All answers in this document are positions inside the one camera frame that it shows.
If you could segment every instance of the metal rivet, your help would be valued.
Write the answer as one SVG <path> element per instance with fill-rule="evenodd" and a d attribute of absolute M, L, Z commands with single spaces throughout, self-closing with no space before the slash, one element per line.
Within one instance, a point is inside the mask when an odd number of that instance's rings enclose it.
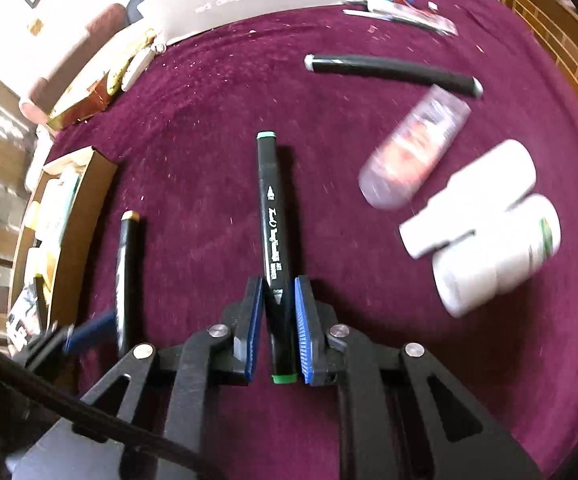
<path fill-rule="evenodd" d="M 425 353 L 425 347 L 419 343 L 408 343 L 408 345 L 405 346 L 405 352 L 411 357 L 422 357 Z"/>
<path fill-rule="evenodd" d="M 134 348 L 134 357 L 136 359 L 145 359 L 153 354 L 153 346 L 143 343 Z"/>
<path fill-rule="evenodd" d="M 333 337 L 347 337 L 349 335 L 349 327 L 347 325 L 334 325 L 329 329 L 329 333 Z"/>
<path fill-rule="evenodd" d="M 213 325 L 209 328 L 209 335 L 211 337 L 224 337 L 229 333 L 229 327 L 218 323 L 217 325 Z"/>

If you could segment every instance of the purple tablecloth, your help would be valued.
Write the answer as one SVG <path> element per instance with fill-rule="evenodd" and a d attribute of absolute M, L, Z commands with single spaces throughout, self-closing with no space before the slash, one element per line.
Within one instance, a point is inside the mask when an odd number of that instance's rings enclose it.
<path fill-rule="evenodd" d="M 416 0 L 425 6 L 428 0 Z M 290 147 L 294 270 L 319 300 L 374 341 L 418 341 L 551 473 L 578 439 L 578 101 L 526 27 L 495 0 L 432 0 L 460 36 L 304 9 L 234 23 L 158 57 L 106 112 L 67 129 L 51 158 L 94 145 L 120 169 L 90 250 L 82 317 L 113 305 L 119 220 L 147 221 L 144 335 L 179 344 L 219 319 L 261 273 L 255 137 Z M 376 78 L 317 75 L 307 53 L 428 62 L 483 84 L 481 100 L 411 206 L 365 202 L 357 174 L 427 91 Z M 562 224 L 558 254 L 528 283 L 461 320 L 435 291 L 431 257 L 407 256 L 400 222 L 448 176 L 504 139 L 537 169 L 536 192 Z M 208 453 L 233 480 L 336 479 L 335 393 L 271 384 L 266 336 L 255 382 L 211 404 Z M 82 360 L 81 389 L 112 352 Z"/>

